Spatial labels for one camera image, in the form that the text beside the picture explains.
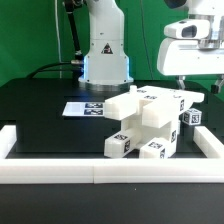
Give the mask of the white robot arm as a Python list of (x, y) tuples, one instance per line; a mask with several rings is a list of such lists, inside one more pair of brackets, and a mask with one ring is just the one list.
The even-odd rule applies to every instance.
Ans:
[[(171, 9), (186, 9), (188, 17), (164, 27), (157, 69), (176, 76), (180, 88), (187, 75), (217, 75), (211, 86), (218, 93), (224, 86), (224, 0), (164, 0)], [(81, 51), (73, 12), (86, 5), (90, 18), (90, 50)], [(64, 0), (81, 66), (78, 81), (96, 89), (129, 84), (129, 58), (124, 52), (124, 14), (115, 0)]]

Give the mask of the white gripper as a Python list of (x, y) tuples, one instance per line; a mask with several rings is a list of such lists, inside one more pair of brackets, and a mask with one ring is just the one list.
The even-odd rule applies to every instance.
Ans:
[[(202, 19), (185, 19), (164, 28), (157, 58), (157, 69), (165, 76), (178, 76), (179, 89), (185, 89), (185, 75), (224, 73), (224, 43), (214, 42), (210, 47), (201, 43), (209, 36), (210, 23)], [(218, 94), (224, 85), (224, 74), (211, 86)]]

